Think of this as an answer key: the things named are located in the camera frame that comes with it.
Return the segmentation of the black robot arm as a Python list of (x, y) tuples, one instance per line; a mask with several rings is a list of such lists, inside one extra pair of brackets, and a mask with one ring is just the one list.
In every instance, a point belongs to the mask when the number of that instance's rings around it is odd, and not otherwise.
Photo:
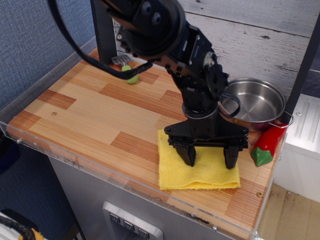
[(162, 66), (182, 95), (186, 120), (165, 128), (168, 143), (184, 162), (193, 166), (196, 147), (221, 147), (228, 169), (248, 147), (248, 129), (228, 122), (238, 111), (224, 113), (222, 97), (228, 74), (223, 72), (211, 42), (190, 25), (176, 0), (105, 0), (108, 14), (120, 23), (118, 40), (136, 57)]

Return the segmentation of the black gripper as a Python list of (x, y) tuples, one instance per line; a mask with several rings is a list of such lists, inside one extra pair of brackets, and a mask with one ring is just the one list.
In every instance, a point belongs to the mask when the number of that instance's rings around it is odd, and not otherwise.
[(224, 148), (225, 165), (229, 170), (236, 166), (239, 150), (249, 147), (249, 130), (223, 119), (219, 113), (212, 118), (187, 119), (169, 125), (164, 132), (169, 144), (190, 167), (196, 161), (195, 147)]

